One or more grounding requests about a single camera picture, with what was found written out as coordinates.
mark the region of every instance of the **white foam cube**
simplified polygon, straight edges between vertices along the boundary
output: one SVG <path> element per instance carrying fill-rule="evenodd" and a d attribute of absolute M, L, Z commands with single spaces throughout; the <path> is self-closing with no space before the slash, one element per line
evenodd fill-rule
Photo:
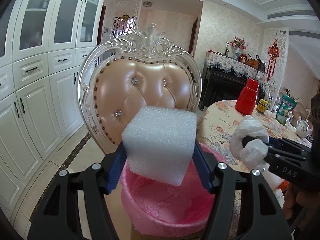
<path fill-rule="evenodd" d="M 130 170 L 179 186 L 193 155 L 196 114 L 145 106 L 122 133 Z"/>

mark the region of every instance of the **dark floor border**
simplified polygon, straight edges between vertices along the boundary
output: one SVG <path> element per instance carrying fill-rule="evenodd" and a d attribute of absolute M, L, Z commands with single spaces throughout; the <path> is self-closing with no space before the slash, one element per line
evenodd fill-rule
<path fill-rule="evenodd" d="M 50 187 L 53 179 L 57 176 L 57 174 L 62 171 L 62 170 L 66 170 L 69 165 L 72 163 L 72 161 L 74 160 L 74 158 L 78 155 L 78 153 L 80 152 L 80 150 L 84 147 L 84 145 L 89 141 L 89 139 L 91 138 L 90 133 L 87 133 L 86 136 L 83 137 L 83 139 L 78 143 L 78 145 L 73 149 L 73 151 L 70 153 L 70 155 L 68 156 L 68 158 L 64 161 L 64 163 L 61 165 L 61 167 L 58 169 L 58 171 L 56 172 L 56 174 L 53 176 L 53 178 L 51 179 L 51 181 L 49 182 L 49 184 L 47 185 L 47 187 L 45 188 L 44 192 L 42 193 L 41 197 L 39 198 L 38 203 L 36 204 L 31 216 L 30 216 L 30 222 L 32 223 L 33 217 L 36 214 L 36 211 L 38 209 L 39 204 L 41 203 L 44 194 L 47 192 L 48 188 Z"/>

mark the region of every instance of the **flower vase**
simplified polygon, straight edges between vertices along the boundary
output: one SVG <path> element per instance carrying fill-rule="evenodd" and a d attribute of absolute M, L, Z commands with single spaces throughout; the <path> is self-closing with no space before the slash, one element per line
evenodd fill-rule
<path fill-rule="evenodd" d="M 239 60 L 239 57 L 241 56 L 241 50 L 240 50 L 240 48 L 239 47 L 236 47 L 236 50 L 235 50 L 235 52 L 233 53 L 233 55 L 234 55 L 234 57 L 233 57 L 233 59 L 234 60 L 236 60 L 236 61 L 238 61 Z"/>

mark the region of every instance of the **ceiling light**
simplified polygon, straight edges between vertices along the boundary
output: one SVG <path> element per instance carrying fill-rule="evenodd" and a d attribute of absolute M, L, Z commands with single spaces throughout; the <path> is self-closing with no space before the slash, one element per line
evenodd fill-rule
<path fill-rule="evenodd" d="M 152 3 L 151 3 L 151 2 L 144 2 L 142 5 L 143 5 L 144 7 L 149 8 L 149 7 L 152 6 Z"/>

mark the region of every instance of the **blue gripper pad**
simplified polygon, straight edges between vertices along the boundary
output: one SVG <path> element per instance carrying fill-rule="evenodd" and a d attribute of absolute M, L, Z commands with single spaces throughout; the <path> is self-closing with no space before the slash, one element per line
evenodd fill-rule
<path fill-rule="evenodd" d="M 206 161 L 204 160 L 202 150 L 197 143 L 195 143 L 195 150 L 193 152 L 192 160 L 196 166 L 202 187 L 204 187 L 209 193 L 212 193 L 213 185 L 210 179 L 211 172 Z"/>
<path fill-rule="evenodd" d="M 115 153 L 117 154 L 116 158 L 113 161 L 113 164 L 111 165 L 110 170 L 108 172 L 106 194 L 110 194 L 111 191 L 116 188 L 119 178 L 121 176 L 125 161 L 127 160 L 127 154 L 125 153 L 125 149 L 122 142 L 120 143 Z"/>

